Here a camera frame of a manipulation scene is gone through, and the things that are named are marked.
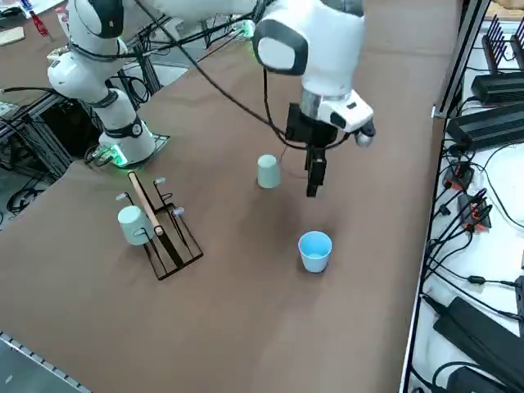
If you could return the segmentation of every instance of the power supply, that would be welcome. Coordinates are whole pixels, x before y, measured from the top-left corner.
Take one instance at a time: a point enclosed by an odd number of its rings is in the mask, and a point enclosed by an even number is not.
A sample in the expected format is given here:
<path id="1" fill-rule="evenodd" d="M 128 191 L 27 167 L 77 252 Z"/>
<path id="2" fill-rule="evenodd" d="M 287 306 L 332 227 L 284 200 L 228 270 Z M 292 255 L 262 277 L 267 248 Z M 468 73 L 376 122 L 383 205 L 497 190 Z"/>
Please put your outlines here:
<path id="1" fill-rule="evenodd" d="M 469 151 L 524 141 L 524 103 L 456 117 L 446 132 Z"/>
<path id="2" fill-rule="evenodd" d="M 472 91 L 483 105 L 524 102 L 524 72 L 478 75 Z"/>

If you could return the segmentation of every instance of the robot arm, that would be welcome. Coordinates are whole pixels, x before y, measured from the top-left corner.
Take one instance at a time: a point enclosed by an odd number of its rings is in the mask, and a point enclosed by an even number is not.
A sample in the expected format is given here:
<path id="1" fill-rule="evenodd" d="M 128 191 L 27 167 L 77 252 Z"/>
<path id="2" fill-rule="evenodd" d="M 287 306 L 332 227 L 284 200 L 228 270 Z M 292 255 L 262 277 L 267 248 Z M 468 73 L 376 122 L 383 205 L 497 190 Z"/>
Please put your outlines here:
<path id="1" fill-rule="evenodd" d="M 362 0 L 279 0 L 256 26 L 258 61 L 272 72 L 302 78 L 300 104 L 291 104 L 286 139 L 308 147 L 308 197 L 323 185 L 326 147 L 339 130 L 361 147 L 375 136 L 373 109 L 353 89 L 364 41 Z"/>
<path id="2" fill-rule="evenodd" d="M 143 0 L 157 15 L 185 21 L 253 11 L 258 22 L 253 45 L 258 61 L 268 70 L 302 79 L 300 104 L 291 104 L 286 139 L 307 146 L 308 196 L 323 185 L 326 147 L 339 130 L 354 134 L 366 147 L 372 141 L 373 110 L 354 91 L 353 73 L 364 39 L 363 0 Z M 70 0 L 72 51 L 48 69 L 52 86 L 67 97 L 87 102 L 99 115 L 106 132 L 101 144 L 113 148 L 122 166 L 148 158 L 155 143 L 127 96 L 107 88 L 105 81 L 127 53 L 119 38 L 138 32 L 147 17 L 134 0 Z"/>

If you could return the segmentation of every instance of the cup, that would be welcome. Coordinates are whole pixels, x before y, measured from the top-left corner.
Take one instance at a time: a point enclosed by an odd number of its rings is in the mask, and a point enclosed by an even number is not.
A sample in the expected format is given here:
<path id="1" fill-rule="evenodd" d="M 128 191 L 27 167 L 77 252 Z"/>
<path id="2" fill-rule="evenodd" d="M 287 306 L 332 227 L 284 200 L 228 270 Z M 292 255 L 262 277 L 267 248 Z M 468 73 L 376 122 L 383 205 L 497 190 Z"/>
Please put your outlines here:
<path id="1" fill-rule="evenodd" d="M 141 246 L 155 236 L 153 224 L 138 206 L 126 206 L 118 213 L 118 222 L 125 240 L 133 246 Z"/>
<path id="2" fill-rule="evenodd" d="M 280 185 L 280 167 L 275 156 L 270 154 L 259 158 L 258 182 L 262 188 L 275 188 Z"/>
<path id="3" fill-rule="evenodd" d="M 323 232 L 307 232 L 298 241 L 298 249 L 305 269 L 310 273 L 320 273 L 328 266 L 332 241 Z"/>

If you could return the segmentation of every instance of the cup on rack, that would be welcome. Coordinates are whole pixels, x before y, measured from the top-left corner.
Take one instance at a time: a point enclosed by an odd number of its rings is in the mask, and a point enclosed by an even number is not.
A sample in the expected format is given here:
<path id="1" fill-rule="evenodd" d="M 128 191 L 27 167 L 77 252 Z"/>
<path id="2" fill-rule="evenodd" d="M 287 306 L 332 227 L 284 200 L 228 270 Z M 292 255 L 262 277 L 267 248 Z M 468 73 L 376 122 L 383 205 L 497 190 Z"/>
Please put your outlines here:
<path id="1" fill-rule="evenodd" d="M 153 224 L 138 206 L 126 206 L 118 213 L 118 222 L 125 240 L 133 246 L 142 246 L 155 236 Z"/>

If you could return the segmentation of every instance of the wooden dowel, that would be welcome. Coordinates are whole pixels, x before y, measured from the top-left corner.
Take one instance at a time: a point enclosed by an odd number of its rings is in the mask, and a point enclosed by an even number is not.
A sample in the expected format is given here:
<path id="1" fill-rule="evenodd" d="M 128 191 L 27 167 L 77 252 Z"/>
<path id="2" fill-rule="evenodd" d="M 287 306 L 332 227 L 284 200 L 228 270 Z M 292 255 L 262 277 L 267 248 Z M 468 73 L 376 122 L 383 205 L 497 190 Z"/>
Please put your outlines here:
<path id="1" fill-rule="evenodd" d="M 140 183 L 138 182 L 137 174 L 135 174 L 134 172 L 129 172 L 128 176 L 129 176 L 129 180 L 131 180 L 131 184 L 134 187 L 134 191 L 138 195 L 138 199 L 140 200 L 140 203 L 142 203 L 142 207 L 144 208 L 144 211 L 146 212 L 147 217 L 152 222 L 153 227 L 155 228 L 156 235 L 162 236 L 164 234 L 164 230 L 160 226 L 160 223 L 158 222 L 158 218 L 155 216 L 155 213 L 153 213 L 153 209 L 147 202 L 147 198 L 144 195 L 142 188 L 140 187 Z"/>

